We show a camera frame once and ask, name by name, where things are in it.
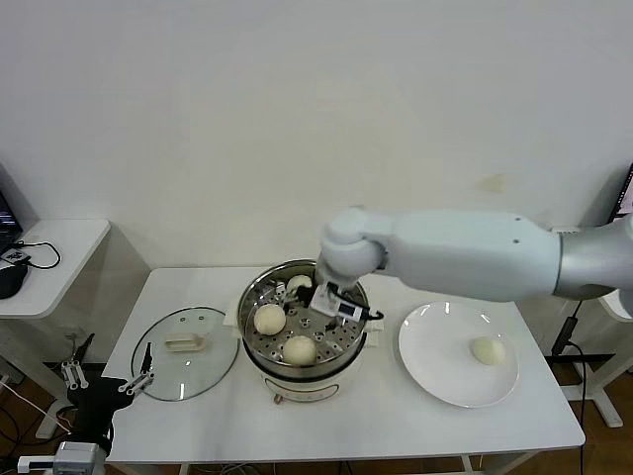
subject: white table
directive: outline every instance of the white table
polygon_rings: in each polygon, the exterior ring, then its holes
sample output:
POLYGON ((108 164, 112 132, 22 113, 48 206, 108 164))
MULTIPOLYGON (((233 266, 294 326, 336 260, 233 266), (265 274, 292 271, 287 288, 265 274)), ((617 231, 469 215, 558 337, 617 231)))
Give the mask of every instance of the white table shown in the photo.
MULTIPOLYGON (((151 272, 115 346, 106 375, 130 377, 135 345, 153 323, 191 306, 226 309, 263 268, 157 269, 151 272)), ((585 435, 514 304, 450 298, 481 308, 514 343, 520 378, 502 403, 468 410, 425 393, 395 348, 405 316, 445 296, 392 278, 362 280, 384 311, 378 348, 366 348, 352 384, 311 404, 273 404, 243 349, 210 391, 169 403, 140 395, 114 419, 108 461, 119 464, 378 459, 520 452, 501 457, 504 473, 539 450, 574 447, 585 435)))
MULTIPOLYGON (((20 239, 26 243, 50 242, 61 255, 61 261, 53 269, 29 269, 22 289, 13 297, 0 300, 0 321, 41 319, 50 314, 109 228, 106 220, 42 220, 25 227, 20 239)), ((26 247, 24 251, 33 263, 54 262, 54 254, 47 246, 26 247)), ((0 331, 0 356, 57 400, 65 401, 63 381, 42 364, 27 341, 22 341, 7 326, 0 331)))

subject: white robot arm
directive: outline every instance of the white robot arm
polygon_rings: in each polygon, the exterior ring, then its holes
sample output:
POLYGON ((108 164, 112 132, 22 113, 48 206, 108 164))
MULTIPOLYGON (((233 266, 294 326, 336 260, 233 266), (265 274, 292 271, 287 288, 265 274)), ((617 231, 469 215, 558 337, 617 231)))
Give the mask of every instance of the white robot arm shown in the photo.
POLYGON ((371 272, 495 302, 633 290, 633 217, 559 235, 511 213, 348 208, 324 229, 317 276, 346 289, 371 272))

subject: computer mouse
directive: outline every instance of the computer mouse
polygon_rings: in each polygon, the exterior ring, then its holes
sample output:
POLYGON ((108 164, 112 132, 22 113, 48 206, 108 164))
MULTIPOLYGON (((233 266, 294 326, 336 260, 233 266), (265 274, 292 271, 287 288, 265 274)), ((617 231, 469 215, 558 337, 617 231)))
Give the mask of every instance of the computer mouse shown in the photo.
POLYGON ((28 271, 29 267, 26 265, 11 265, 0 269, 0 299, 16 295, 22 288, 28 271))

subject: white plate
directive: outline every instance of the white plate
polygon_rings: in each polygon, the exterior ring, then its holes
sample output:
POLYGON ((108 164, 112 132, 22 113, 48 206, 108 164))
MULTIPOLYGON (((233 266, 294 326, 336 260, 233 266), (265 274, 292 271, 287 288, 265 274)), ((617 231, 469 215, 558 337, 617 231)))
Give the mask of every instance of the white plate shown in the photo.
POLYGON ((463 408, 502 401, 518 380, 518 361, 510 341, 484 313, 454 302, 433 302, 411 312, 400 329, 400 353, 407 371, 436 398, 463 408), (498 338, 506 359, 481 363, 470 343, 479 336, 498 338))

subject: laptop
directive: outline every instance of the laptop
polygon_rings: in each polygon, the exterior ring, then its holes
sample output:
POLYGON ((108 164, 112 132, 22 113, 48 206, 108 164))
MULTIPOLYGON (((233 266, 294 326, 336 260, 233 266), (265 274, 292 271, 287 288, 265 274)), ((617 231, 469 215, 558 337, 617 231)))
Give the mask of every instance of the laptop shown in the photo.
POLYGON ((11 211, 9 203, 0 192, 0 254, 3 253, 9 244, 14 243, 22 233, 22 227, 11 211))

